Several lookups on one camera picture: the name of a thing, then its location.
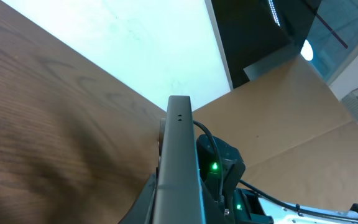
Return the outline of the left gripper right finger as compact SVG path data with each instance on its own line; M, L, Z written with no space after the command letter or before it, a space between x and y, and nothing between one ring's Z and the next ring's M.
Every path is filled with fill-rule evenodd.
M201 187L206 224L227 224L223 212L220 211L217 203L213 200L210 192L203 182L201 183Z

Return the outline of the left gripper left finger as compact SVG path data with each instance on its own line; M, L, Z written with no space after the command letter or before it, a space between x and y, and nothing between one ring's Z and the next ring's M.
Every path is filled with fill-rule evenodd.
M119 224L151 224L154 213L154 199L156 193L157 178L152 174L139 197L130 210L120 220Z

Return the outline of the smartphone with brown screen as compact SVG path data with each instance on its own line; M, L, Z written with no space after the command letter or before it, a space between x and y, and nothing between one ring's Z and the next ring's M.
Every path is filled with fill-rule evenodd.
M206 222L189 96L168 99L153 222Z

